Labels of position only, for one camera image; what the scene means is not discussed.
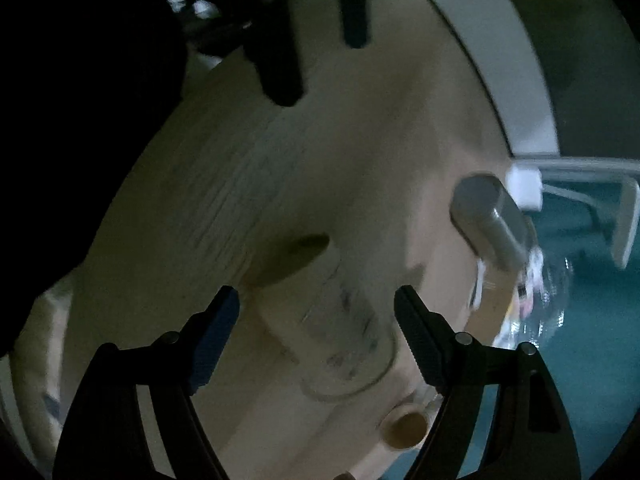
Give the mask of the printed brown paper cup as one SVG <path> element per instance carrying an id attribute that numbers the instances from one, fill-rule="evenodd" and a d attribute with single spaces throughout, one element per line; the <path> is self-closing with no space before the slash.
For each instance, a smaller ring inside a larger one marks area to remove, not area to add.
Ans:
<path id="1" fill-rule="evenodd" d="M 397 353 L 394 330 L 346 272 L 329 235 L 281 240 L 255 270 L 254 305 L 302 367 L 308 396 L 346 400 L 390 370 Z"/>

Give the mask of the front lying paper cup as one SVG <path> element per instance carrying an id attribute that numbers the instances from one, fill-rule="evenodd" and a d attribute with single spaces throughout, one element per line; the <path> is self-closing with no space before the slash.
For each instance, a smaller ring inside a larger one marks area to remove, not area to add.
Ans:
<path id="1" fill-rule="evenodd" d="M 434 402 L 403 403 L 380 422 L 378 432 L 386 448 L 405 452 L 420 448 L 434 424 Z"/>

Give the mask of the lying paper cup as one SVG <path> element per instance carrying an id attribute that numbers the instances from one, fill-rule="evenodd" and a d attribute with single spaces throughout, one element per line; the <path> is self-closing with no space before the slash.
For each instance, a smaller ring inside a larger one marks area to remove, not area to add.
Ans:
<path id="1" fill-rule="evenodd" d="M 420 448 L 434 424 L 434 402 L 403 403 L 380 422 L 378 432 L 386 448 L 405 452 Z"/>
<path id="2" fill-rule="evenodd" d="M 355 477 L 348 471 L 338 474 L 333 480 L 356 480 Z"/>

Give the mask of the middle lying paper cup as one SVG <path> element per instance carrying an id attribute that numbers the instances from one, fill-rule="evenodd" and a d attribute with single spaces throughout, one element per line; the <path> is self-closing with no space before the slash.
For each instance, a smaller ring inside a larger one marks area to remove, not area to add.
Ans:
<path id="1" fill-rule="evenodd" d="M 348 471 L 338 474 L 333 480 L 356 480 L 355 477 Z"/>

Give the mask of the brown cardboard box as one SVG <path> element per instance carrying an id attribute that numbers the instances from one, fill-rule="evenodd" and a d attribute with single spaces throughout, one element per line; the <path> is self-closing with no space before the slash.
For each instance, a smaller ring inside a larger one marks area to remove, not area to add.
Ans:
<path id="1" fill-rule="evenodd" d="M 480 305 L 471 312 L 465 330 L 481 344 L 490 346 L 499 335 L 515 294 L 518 274 L 486 263 Z"/>

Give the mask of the clear bag of toys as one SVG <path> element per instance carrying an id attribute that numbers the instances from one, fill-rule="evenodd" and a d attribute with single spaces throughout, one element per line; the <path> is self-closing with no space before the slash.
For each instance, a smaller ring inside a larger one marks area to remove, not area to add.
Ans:
<path id="1" fill-rule="evenodd" d="M 538 349 L 546 346 L 564 324 L 573 275 L 567 258 L 546 256 L 534 247 L 491 345 L 512 350 L 528 341 Z"/>

